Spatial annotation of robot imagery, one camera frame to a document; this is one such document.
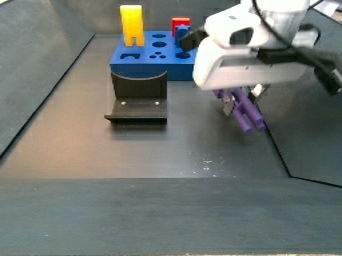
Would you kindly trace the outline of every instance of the circular hole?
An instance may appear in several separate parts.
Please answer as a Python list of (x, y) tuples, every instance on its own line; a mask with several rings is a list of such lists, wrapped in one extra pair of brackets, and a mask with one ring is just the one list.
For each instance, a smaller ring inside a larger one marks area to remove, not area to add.
[(163, 35), (163, 34), (155, 34), (155, 35), (153, 35), (153, 37), (154, 37), (154, 38), (163, 38), (163, 37), (166, 37), (166, 35)]
[(177, 53), (177, 57), (185, 60), (185, 59), (189, 59), (191, 55), (187, 52), (179, 52)]
[(153, 46), (158, 47), (158, 48), (166, 47), (166, 45), (167, 44), (165, 42), (155, 42), (155, 43), (153, 43)]

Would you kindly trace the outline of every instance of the blue block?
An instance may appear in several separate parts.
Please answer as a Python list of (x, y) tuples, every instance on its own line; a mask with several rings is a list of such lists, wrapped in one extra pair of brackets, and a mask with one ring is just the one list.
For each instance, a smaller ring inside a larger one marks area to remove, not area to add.
[(171, 31), (146, 31), (145, 39), (145, 47), (126, 47), (120, 37), (110, 61), (112, 72), (131, 78), (149, 78), (167, 71), (169, 81), (193, 81), (197, 49), (183, 53)]
[(177, 26), (177, 34), (175, 34), (175, 45), (179, 46), (179, 40), (186, 36), (190, 32), (190, 26)]

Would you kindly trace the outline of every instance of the red block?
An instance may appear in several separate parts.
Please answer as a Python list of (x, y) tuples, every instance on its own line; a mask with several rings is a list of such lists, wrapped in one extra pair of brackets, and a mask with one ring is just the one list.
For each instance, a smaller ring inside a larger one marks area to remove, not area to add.
[(171, 22), (171, 32), (173, 32), (173, 36), (175, 36), (177, 33), (177, 26), (190, 26), (190, 18), (173, 18), (173, 22)]

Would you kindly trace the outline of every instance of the yellow block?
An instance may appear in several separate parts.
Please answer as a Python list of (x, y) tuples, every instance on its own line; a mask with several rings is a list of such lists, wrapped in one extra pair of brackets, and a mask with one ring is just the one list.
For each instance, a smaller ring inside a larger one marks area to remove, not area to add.
[(143, 11), (142, 5), (122, 5), (122, 24), (125, 45), (145, 46), (145, 28), (143, 28)]

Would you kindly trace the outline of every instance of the dark gray surface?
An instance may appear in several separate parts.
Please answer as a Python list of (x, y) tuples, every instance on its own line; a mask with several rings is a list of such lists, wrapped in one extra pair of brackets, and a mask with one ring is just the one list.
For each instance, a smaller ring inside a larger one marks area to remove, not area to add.
[(52, 0), (0, 7), (0, 154), (94, 33)]
[(0, 162), (0, 178), (286, 177), (265, 133), (246, 136), (194, 82), (169, 82), (165, 129), (115, 128), (110, 58), (96, 37)]
[(205, 18), (230, 8), (238, 0), (60, 0), (74, 10), (96, 34), (122, 33), (119, 8), (122, 4), (142, 4), (146, 30), (169, 30), (171, 18), (190, 17), (193, 27), (203, 25)]
[(342, 190), (234, 179), (0, 181), (2, 255), (342, 253)]
[[(342, 57), (342, 25), (317, 12), (306, 21), (322, 30), (317, 48)], [(259, 106), (291, 175), (342, 185), (342, 95), (328, 94), (310, 70), (274, 86)]]

